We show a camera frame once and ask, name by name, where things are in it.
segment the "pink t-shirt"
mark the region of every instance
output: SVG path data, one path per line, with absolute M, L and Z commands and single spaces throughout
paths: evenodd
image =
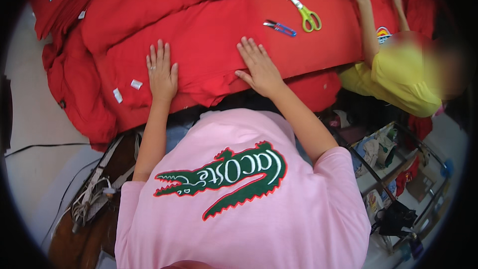
M 345 148 L 312 168 L 284 118 L 233 109 L 206 114 L 147 182 L 123 185 L 115 255 L 119 269 L 359 269 L 369 233 Z

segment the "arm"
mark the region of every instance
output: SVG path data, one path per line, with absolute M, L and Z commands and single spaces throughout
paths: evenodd
M 262 45 L 257 46 L 253 39 L 243 37 L 237 47 L 251 75 L 240 70 L 236 71 L 236 75 L 274 102 L 292 126 L 313 164 L 324 152 L 338 146 L 322 122 L 284 83 Z
M 371 68 L 373 58 L 379 53 L 379 41 L 375 29 L 372 3 L 370 0 L 356 0 L 360 10 L 360 25 L 362 27 L 362 53 L 365 64 Z
M 410 27 L 408 26 L 407 22 L 407 17 L 405 16 L 405 12 L 403 11 L 402 0 L 393 0 L 393 3 L 395 4 L 395 8 L 397 9 L 400 31 L 410 30 Z
M 163 42 L 159 40 L 157 53 L 154 45 L 151 45 L 150 51 L 151 56 L 146 57 L 146 65 L 153 100 L 133 174 L 133 181 L 144 182 L 166 154 L 166 121 L 171 100 L 177 92 L 178 75 L 177 63 L 170 70 L 168 43 L 163 48 Z

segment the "thread snips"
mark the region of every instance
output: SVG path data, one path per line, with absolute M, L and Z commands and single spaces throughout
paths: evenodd
M 268 26 L 268 27 L 270 27 L 274 30 L 277 30 L 278 32 L 281 32 L 283 34 L 286 34 L 290 37 L 295 37 L 297 35 L 295 30 L 293 30 L 293 29 L 291 29 L 287 26 L 284 26 L 281 23 L 277 23 L 275 21 L 272 21 L 272 20 L 266 20 L 266 22 L 264 22 L 263 25 Z

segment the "green crocodile embroidery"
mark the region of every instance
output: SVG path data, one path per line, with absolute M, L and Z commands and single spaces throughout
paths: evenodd
M 238 204 L 243 205 L 246 201 L 274 192 L 279 188 L 286 172 L 284 157 L 267 141 L 256 143 L 254 148 L 240 153 L 235 153 L 228 147 L 212 163 L 197 170 L 172 170 L 156 175 L 155 179 L 174 184 L 157 189 L 154 196 L 194 196 L 206 190 L 231 187 L 245 178 L 257 177 L 218 199 L 203 213 L 202 219 L 206 221 L 229 207 L 235 208 Z

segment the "white floor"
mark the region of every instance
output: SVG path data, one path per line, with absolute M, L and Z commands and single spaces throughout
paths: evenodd
M 11 79 L 13 97 L 11 150 L 7 154 L 31 144 L 88 141 L 72 126 L 50 94 L 41 60 L 45 41 L 36 39 L 33 26 L 32 10 L 27 7 L 13 34 L 6 63 L 5 74 Z M 446 115 L 435 118 L 433 124 L 434 129 L 426 142 L 443 159 L 453 160 L 456 172 L 450 189 L 452 193 L 464 164 L 467 137 Z M 57 220 L 55 215 L 68 183 L 82 167 L 99 157 L 101 154 L 88 146 L 66 146 L 31 148 L 6 159 L 9 186 L 15 203 L 33 239 L 44 251 L 49 245 L 49 227 Z M 90 168 L 83 169 L 76 177 L 63 200 L 60 213 L 87 177 Z M 413 202 L 413 198 L 406 194 L 400 201 L 410 208 L 423 207 L 423 203 Z M 424 241 L 425 247 L 432 240 L 433 232 Z M 370 243 L 364 268 L 388 269 L 399 260 L 400 253 L 389 256 Z M 409 261 L 401 268 L 411 264 Z

